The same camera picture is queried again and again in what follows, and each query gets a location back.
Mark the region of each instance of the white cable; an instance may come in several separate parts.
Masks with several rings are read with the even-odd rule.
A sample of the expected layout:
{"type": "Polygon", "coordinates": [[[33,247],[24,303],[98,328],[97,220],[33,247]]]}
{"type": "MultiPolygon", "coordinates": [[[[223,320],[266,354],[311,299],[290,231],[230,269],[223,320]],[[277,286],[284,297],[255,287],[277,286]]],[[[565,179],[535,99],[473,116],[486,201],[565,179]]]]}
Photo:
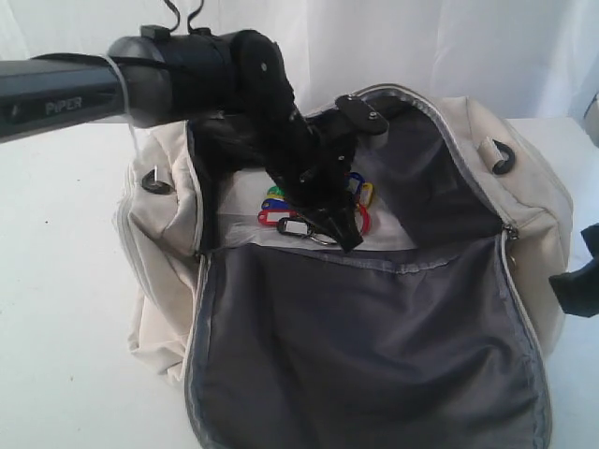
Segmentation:
{"type": "Polygon", "coordinates": [[[135,134],[135,129],[133,127],[133,119],[131,118],[131,109],[129,108],[129,90],[127,89],[127,83],[124,80],[123,72],[121,68],[116,64],[110,56],[107,54],[99,54],[100,58],[104,59],[107,63],[109,63],[110,67],[114,71],[116,78],[119,79],[119,83],[121,84],[121,89],[123,90],[123,103],[124,103],[124,116],[127,120],[127,124],[129,125],[129,133],[131,133],[131,138],[133,138],[133,146],[135,148],[135,155],[139,157],[139,142],[138,137],[135,134]]]}

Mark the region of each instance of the bag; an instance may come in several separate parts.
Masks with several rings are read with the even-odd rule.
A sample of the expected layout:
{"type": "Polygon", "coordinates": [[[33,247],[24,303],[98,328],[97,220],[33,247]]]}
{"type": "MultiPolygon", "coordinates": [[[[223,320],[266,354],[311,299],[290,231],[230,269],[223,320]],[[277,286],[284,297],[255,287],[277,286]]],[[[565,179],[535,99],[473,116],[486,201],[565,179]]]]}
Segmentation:
{"type": "Polygon", "coordinates": [[[153,132],[117,215],[132,352],[184,383],[205,448],[548,447],[572,199],[469,98],[355,96],[396,112],[357,150],[376,199],[350,254],[257,223],[273,182],[235,118],[153,132]]]}

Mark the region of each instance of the zipper pull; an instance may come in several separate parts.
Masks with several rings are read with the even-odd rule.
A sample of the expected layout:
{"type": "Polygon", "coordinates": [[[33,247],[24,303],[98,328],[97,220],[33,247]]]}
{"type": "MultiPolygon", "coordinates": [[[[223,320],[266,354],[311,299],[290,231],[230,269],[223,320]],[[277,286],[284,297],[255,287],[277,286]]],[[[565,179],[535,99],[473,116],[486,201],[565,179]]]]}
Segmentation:
{"type": "Polygon", "coordinates": [[[507,233],[508,241],[514,241],[520,238],[518,229],[513,224],[504,224],[504,231],[507,233]]]}

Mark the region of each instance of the white table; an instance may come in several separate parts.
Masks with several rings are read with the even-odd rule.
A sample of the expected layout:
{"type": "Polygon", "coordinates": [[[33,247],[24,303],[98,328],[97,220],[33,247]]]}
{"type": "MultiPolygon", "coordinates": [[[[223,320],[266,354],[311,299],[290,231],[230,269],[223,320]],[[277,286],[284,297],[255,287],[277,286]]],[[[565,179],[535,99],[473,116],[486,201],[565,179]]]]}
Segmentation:
{"type": "MultiPolygon", "coordinates": [[[[570,119],[512,121],[599,222],[599,150],[570,119]]],[[[0,447],[198,448],[182,392],[126,350],[137,286],[111,223],[133,154],[122,124],[0,145],[0,447]]],[[[573,268],[589,260],[575,238],[573,268]]],[[[599,318],[549,362],[554,448],[596,447],[599,318]]]]}

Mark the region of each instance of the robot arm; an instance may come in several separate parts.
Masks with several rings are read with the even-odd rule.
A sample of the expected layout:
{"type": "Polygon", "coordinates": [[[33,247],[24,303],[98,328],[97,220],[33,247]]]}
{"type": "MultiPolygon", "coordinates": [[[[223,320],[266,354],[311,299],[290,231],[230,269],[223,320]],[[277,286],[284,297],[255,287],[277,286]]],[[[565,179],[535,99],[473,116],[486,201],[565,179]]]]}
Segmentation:
{"type": "Polygon", "coordinates": [[[120,68],[127,98],[118,74],[100,57],[54,54],[0,62],[0,142],[125,112],[139,127],[215,111],[242,113],[256,129],[265,168],[286,201],[345,251],[362,242],[344,175],[356,134],[387,131],[385,119],[373,120],[368,105],[340,99],[343,114],[329,130],[335,142],[352,147],[340,150],[330,131],[298,112],[279,47],[253,30],[172,36],[167,28],[142,26],[141,36],[117,40],[109,56],[120,68]]]}

